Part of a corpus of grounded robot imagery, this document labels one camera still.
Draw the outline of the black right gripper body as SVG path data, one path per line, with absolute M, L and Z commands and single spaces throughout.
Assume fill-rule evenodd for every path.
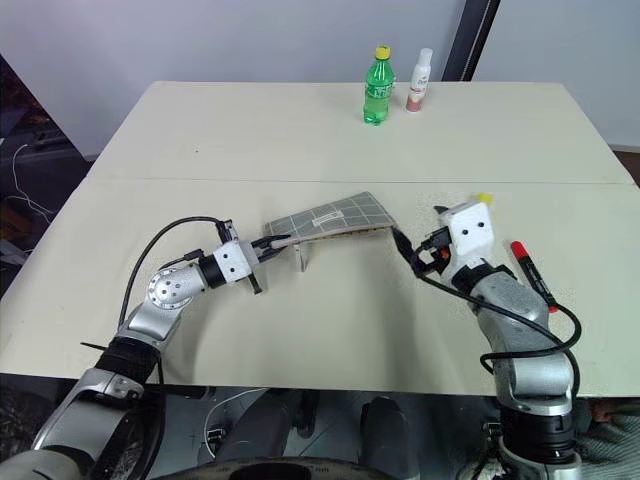
M 417 276 L 442 274 L 451 259 L 451 235 L 447 227 L 434 231 L 413 252 L 413 271 Z

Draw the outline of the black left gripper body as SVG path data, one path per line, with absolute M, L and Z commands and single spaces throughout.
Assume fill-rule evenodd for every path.
M 249 254 L 249 266 L 251 268 L 251 273 L 248 275 L 248 280 L 253 289 L 253 293 L 258 295 L 263 292 L 263 289 L 260 287 L 258 280 L 256 278 L 255 272 L 256 268 L 260 263 L 260 258 L 262 255 L 262 251 L 266 246 L 266 241 L 264 239 L 254 240 L 250 243 L 250 254 Z

